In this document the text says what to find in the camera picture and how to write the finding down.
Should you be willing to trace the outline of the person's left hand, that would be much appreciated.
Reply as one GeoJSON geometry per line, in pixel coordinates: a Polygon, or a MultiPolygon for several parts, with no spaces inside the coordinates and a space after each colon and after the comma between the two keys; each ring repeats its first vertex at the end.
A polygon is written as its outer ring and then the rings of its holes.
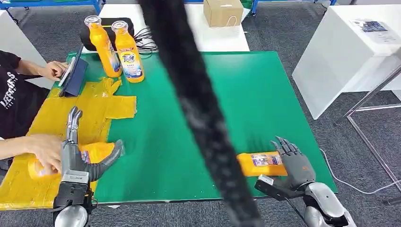
{"type": "Polygon", "coordinates": [[[44,68],[40,68],[38,72],[42,77],[52,81],[60,81],[67,68],[66,62],[51,61],[44,68]]]}

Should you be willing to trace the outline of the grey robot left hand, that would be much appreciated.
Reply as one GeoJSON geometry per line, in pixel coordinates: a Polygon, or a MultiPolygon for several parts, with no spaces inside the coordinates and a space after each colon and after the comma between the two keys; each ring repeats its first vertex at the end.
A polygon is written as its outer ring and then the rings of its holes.
{"type": "Polygon", "coordinates": [[[87,163],[78,148],[78,125],[82,111],[72,107],[67,118],[66,140],[61,144],[61,180],[63,182],[86,183],[98,180],[123,154],[122,140],[114,143],[110,155],[99,163],[87,163]]]}

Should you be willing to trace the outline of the person's right hand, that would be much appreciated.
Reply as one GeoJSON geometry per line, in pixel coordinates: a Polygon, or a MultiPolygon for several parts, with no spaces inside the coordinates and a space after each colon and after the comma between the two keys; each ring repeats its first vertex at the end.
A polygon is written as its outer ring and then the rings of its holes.
{"type": "Polygon", "coordinates": [[[46,173],[61,171],[61,144],[59,136],[34,134],[26,137],[27,151],[35,155],[46,173]]]}

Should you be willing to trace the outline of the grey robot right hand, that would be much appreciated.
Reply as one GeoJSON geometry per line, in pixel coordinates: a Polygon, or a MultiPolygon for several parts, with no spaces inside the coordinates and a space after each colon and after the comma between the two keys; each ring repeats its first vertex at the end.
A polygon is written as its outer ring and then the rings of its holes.
{"type": "Polygon", "coordinates": [[[287,172],[283,180],[283,186],[291,190],[298,190],[304,185],[316,180],[316,173],[307,158],[300,149],[287,139],[276,137],[279,143],[271,141],[278,151],[282,164],[287,172]]]}

